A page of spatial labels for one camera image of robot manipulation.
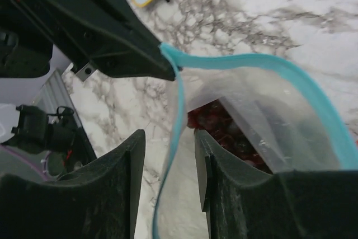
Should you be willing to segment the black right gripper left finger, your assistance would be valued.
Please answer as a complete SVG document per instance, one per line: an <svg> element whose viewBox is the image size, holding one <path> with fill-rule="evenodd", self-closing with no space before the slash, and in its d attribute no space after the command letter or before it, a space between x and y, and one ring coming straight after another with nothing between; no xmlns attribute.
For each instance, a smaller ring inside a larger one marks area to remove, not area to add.
<svg viewBox="0 0 358 239"><path fill-rule="evenodd" d="M57 181L1 176L2 238L133 238L145 132Z"/></svg>

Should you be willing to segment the purple fake grapes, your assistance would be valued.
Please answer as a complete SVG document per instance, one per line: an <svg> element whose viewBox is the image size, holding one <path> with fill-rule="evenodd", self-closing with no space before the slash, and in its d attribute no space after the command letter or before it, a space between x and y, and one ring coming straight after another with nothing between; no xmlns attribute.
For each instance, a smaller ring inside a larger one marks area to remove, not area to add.
<svg viewBox="0 0 358 239"><path fill-rule="evenodd" d="M188 112L187 126L206 130L228 152L267 174L272 173L219 100Z"/></svg>

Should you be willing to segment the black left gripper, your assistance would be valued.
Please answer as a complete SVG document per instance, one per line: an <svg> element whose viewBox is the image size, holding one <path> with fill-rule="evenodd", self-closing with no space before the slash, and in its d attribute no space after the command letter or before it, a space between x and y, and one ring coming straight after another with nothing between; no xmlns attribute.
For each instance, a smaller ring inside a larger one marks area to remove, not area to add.
<svg viewBox="0 0 358 239"><path fill-rule="evenodd" d="M46 75L58 48L81 79L173 80L159 45L126 0L1 0L1 78Z"/></svg>

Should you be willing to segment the blue zip clear bag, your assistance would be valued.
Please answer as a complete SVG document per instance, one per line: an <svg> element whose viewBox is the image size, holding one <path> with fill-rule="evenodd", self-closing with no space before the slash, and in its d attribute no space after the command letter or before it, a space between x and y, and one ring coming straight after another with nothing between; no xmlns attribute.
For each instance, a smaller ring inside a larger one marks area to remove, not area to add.
<svg viewBox="0 0 358 239"><path fill-rule="evenodd" d="M272 171L356 171L357 145L321 88L267 54L196 57L162 44L175 69L172 134L154 209L153 238L210 238L188 112L219 100Z"/></svg>

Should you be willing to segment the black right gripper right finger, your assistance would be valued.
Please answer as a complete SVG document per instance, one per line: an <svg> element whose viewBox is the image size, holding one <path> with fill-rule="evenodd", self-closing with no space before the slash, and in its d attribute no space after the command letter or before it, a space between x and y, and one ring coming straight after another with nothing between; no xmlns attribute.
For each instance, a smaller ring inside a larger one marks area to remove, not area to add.
<svg viewBox="0 0 358 239"><path fill-rule="evenodd" d="M357 172L266 174L195 132L210 238L356 238Z"/></svg>

